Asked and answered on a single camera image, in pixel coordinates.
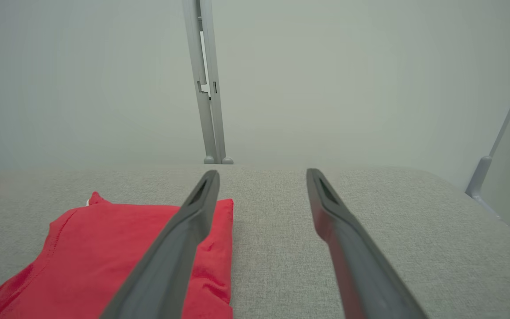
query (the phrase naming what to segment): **red shirt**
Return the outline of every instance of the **red shirt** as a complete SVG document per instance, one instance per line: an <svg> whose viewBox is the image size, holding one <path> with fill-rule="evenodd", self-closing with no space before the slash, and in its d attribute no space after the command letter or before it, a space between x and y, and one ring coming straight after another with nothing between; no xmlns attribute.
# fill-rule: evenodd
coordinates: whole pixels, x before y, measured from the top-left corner
<svg viewBox="0 0 510 319"><path fill-rule="evenodd" d="M0 286L0 318L98 318L178 206L89 206L50 223L44 248ZM216 205L210 234L196 251L183 318L231 319L233 201Z"/></svg>

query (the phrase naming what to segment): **red cloth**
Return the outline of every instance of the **red cloth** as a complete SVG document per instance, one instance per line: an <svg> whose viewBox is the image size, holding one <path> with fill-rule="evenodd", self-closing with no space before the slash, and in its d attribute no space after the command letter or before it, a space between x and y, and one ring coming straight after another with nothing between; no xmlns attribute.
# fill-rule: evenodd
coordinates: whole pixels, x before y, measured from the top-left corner
<svg viewBox="0 0 510 319"><path fill-rule="evenodd" d="M0 318L98 318L177 206L90 206L50 223L39 256L0 286ZM216 205L211 232L196 251L183 318L231 319L233 201Z"/></svg>

